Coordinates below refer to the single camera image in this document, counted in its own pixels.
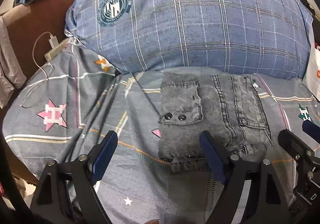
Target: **gray jeans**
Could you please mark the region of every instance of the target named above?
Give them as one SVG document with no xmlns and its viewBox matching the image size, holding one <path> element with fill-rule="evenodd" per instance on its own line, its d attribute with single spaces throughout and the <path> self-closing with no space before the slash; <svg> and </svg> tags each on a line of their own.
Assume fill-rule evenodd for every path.
<svg viewBox="0 0 320 224">
<path fill-rule="evenodd" d="M 250 77 L 165 73 L 159 156 L 173 171 L 206 168 L 204 130 L 245 160 L 261 160 L 271 133 Z"/>
</svg>

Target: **blue plaid pillowcase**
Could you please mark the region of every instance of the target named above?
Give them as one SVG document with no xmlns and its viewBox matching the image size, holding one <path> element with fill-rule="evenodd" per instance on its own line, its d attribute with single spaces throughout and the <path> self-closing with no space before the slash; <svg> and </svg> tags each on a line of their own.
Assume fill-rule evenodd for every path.
<svg viewBox="0 0 320 224">
<path fill-rule="evenodd" d="M 300 0 L 76 0 L 65 32 L 122 72 L 209 66 L 301 78 L 312 15 Z"/>
</svg>

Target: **orange star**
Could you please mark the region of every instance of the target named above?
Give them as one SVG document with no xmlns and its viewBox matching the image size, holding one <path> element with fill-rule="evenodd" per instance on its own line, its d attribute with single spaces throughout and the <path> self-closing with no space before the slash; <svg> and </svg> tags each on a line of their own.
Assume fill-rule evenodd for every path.
<svg viewBox="0 0 320 224">
<path fill-rule="evenodd" d="M 99 60 L 96 60 L 94 63 L 101 65 L 104 72 L 108 72 L 109 68 L 112 65 L 110 64 L 110 62 L 108 62 L 108 60 L 105 57 L 101 55 L 98 55 L 98 57 L 99 57 Z"/>
</svg>

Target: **white star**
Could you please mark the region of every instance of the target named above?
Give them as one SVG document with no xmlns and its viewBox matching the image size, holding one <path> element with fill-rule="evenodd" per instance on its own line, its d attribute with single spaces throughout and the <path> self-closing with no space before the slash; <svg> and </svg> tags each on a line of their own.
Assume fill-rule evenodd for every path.
<svg viewBox="0 0 320 224">
<path fill-rule="evenodd" d="M 123 200 L 125 201 L 126 205 L 130 205 L 130 206 L 131 206 L 131 203 L 133 202 L 128 197 L 126 199 L 123 199 Z"/>
</svg>

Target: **metal button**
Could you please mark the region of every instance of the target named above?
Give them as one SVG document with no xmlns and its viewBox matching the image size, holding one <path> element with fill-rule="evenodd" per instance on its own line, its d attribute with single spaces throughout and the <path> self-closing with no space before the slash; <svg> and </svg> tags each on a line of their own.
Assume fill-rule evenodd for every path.
<svg viewBox="0 0 320 224">
<path fill-rule="evenodd" d="M 184 120 L 186 120 L 186 118 L 187 118 L 187 116 L 184 115 L 184 114 L 180 114 L 180 115 L 178 116 L 178 119 L 179 119 L 180 121 L 184 121 Z"/>
<path fill-rule="evenodd" d="M 308 172 L 308 174 L 307 174 L 307 177 L 308 177 L 308 179 L 312 179 L 313 178 L 313 172 Z"/>
<path fill-rule="evenodd" d="M 54 163 L 55 163 L 55 160 L 50 160 L 50 161 L 48 162 L 48 165 L 49 165 L 49 166 L 53 166 Z"/>
<path fill-rule="evenodd" d="M 239 156 L 238 156 L 238 155 L 235 155 L 235 154 L 232 154 L 232 155 L 230 155 L 230 159 L 231 159 L 232 161 L 238 161 L 238 160 L 239 160 Z"/>
<path fill-rule="evenodd" d="M 166 120 L 170 120 L 171 118 L 172 118 L 172 114 L 170 112 L 164 115 L 164 119 Z"/>
<path fill-rule="evenodd" d="M 263 159 L 263 164 L 265 164 L 265 165 L 270 165 L 271 164 L 271 162 L 270 162 L 270 160 L 268 160 L 268 159 Z"/>
<path fill-rule="evenodd" d="M 81 161 L 81 162 L 87 160 L 87 158 L 88 158 L 87 155 L 80 155 L 80 156 L 78 157 L 79 161 Z"/>
</svg>

